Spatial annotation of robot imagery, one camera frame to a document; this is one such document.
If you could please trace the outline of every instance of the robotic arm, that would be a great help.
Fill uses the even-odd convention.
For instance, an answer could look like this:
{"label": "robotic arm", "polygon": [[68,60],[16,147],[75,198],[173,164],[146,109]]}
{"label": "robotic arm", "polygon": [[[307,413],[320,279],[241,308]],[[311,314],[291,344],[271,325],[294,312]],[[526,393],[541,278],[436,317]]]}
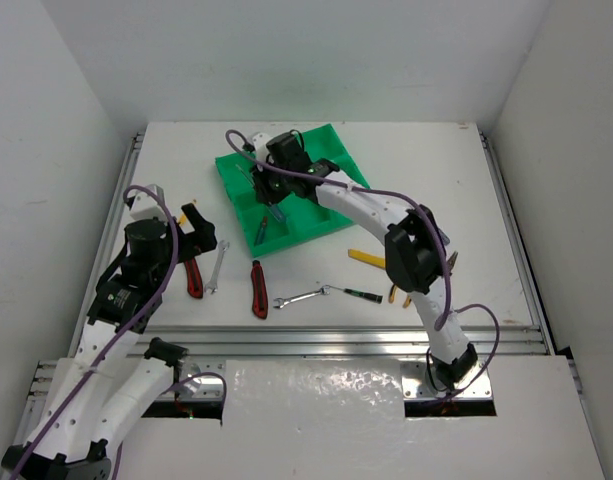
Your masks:
{"label": "robotic arm", "polygon": [[[147,188],[163,198],[159,187]],[[26,443],[9,447],[2,459],[2,467],[14,470],[27,457],[20,473],[28,480],[110,478],[111,458],[124,437],[150,404],[179,380],[186,350],[155,338],[130,378],[108,398],[122,360],[162,303],[161,288],[173,255],[181,263],[217,245],[214,225],[194,205],[182,207],[194,228],[185,234],[176,223],[160,220],[161,212],[144,197],[132,198],[133,204],[139,201],[131,209],[137,221],[126,226],[124,247],[99,279],[65,380]],[[133,323],[143,308],[145,314]]]}
{"label": "robotic arm", "polygon": [[[345,215],[384,245],[386,273],[415,304],[428,334],[437,378],[451,389],[459,383],[477,363],[477,353],[459,326],[456,313],[450,313],[443,327],[436,328],[445,304],[444,283],[438,280],[442,277],[440,256],[445,258],[446,251],[443,246],[438,251],[418,212],[392,203],[388,197],[358,191],[362,186],[336,164],[326,159],[313,162],[292,132],[275,138],[257,133],[247,140],[244,150],[273,167],[348,185],[344,188],[292,177],[259,164],[251,169],[258,202],[272,205],[294,193]],[[432,212],[423,205],[421,208],[439,234]]]}

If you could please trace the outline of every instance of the green plastic tray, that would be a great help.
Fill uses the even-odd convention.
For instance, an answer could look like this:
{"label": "green plastic tray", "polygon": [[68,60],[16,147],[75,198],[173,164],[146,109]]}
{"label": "green plastic tray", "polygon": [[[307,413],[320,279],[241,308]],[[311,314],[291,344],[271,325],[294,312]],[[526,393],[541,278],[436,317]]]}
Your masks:
{"label": "green plastic tray", "polygon": [[[306,151],[313,161],[326,158],[339,165],[357,183],[368,187],[332,125],[302,133]],[[286,216],[286,223],[279,223],[265,205],[256,202],[250,182],[237,168],[239,164],[248,172],[252,162],[238,154],[232,154],[215,159],[215,164],[224,182],[226,194],[233,203],[239,223],[244,229],[246,243],[253,257],[268,255],[353,224],[345,216],[295,195],[289,195],[279,204]],[[268,217],[266,235],[263,243],[255,245],[257,230],[264,217]]]}

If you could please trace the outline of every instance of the open-end wrench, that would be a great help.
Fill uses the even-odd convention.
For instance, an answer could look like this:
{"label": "open-end wrench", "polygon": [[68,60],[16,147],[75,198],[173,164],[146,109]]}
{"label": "open-end wrench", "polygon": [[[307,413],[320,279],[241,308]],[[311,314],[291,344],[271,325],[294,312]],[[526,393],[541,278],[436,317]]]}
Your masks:
{"label": "open-end wrench", "polygon": [[217,277],[219,277],[219,270],[222,268],[222,260],[224,260],[224,253],[230,247],[230,243],[220,240],[217,248],[219,251],[217,252],[217,260],[215,261],[215,266],[213,267],[213,274],[210,277],[210,280],[204,287],[204,291],[207,292],[210,290],[210,293],[215,293],[217,291]]}
{"label": "open-end wrench", "polygon": [[316,297],[317,295],[328,295],[330,293],[330,287],[328,285],[324,285],[319,290],[315,290],[313,292],[303,293],[302,295],[297,295],[295,297],[290,298],[276,298],[273,300],[274,308],[284,308],[286,305],[291,303],[299,302],[300,300],[306,300],[307,298]]}

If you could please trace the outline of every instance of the black screwdriver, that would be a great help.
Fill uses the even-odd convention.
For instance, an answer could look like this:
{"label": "black screwdriver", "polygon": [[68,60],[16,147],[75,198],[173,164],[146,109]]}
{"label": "black screwdriver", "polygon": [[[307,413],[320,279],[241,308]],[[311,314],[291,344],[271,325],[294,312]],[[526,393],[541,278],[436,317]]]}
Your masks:
{"label": "black screwdriver", "polygon": [[334,288],[335,290],[340,290],[348,295],[352,295],[353,297],[363,298],[364,300],[368,300],[369,302],[374,303],[382,303],[382,299],[384,298],[382,295],[376,295],[374,293],[360,292],[359,290],[353,290],[352,288],[339,288],[333,287],[332,285],[328,285],[330,288]]}

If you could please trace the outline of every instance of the metal plate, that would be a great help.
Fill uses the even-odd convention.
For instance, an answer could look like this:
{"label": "metal plate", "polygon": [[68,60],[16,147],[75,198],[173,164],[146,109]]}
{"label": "metal plate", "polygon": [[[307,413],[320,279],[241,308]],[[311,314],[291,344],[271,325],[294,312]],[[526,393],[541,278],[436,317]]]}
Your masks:
{"label": "metal plate", "polygon": [[[51,385],[53,382],[61,382],[62,375],[66,372],[68,364],[71,362],[71,359],[62,359],[59,362],[57,361],[43,361],[40,362],[37,366],[37,370],[35,371],[35,377],[33,378],[33,382],[31,384],[31,388],[29,391],[29,399],[38,399],[43,398],[47,400],[47,403],[50,403],[53,392],[50,392]],[[124,364],[120,368],[117,373],[115,386],[118,388],[122,385],[128,376],[132,373],[133,369],[137,365],[139,360],[136,358],[129,358],[124,361]],[[222,377],[226,375],[226,359],[220,357],[186,357],[186,364],[192,365],[196,364],[202,372],[213,372],[218,373]],[[224,395],[224,386],[218,378],[205,377],[202,378],[201,385],[195,396],[193,397],[193,401],[195,402],[214,402],[215,400],[219,400]],[[173,394],[167,393],[161,395],[157,401],[172,401]]]}
{"label": "metal plate", "polygon": [[[481,368],[482,364],[480,362],[466,374],[459,385],[457,385],[457,388],[468,386]],[[404,399],[407,402],[426,402],[429,400],[436,400],[443,395],[439,394],[438,397],[437,392],[430,386],[427,372],[425,357],[401,362],[402,391]],[[487,371],[475,380],[468,389],[457,395],[454,399],[455,402],[492,400],[493,389],[491,388]]]}
{"label": "metal plate", "polygon": [[[216,358],[194,358],[187,357],[184,366],[182,367],[182,373],[180,379],[187,378],[189,375],[193,375],[197,372],[202,373],[217,373],[222,377],[226,375],[226,362],[221,359]],[[185,393],[194,392],[192,395],[192,399],[194,402],[201,401],[215,401],[216,399],[221,399],[224,396],[224,384],[222,381],[215,377],[202,377],[197,380],[192,380],[189,382],[192,387],[191,389],[187,389]],[[167,393],[162,395],[159,400],[171,400],[173,398],[172,393]]]}

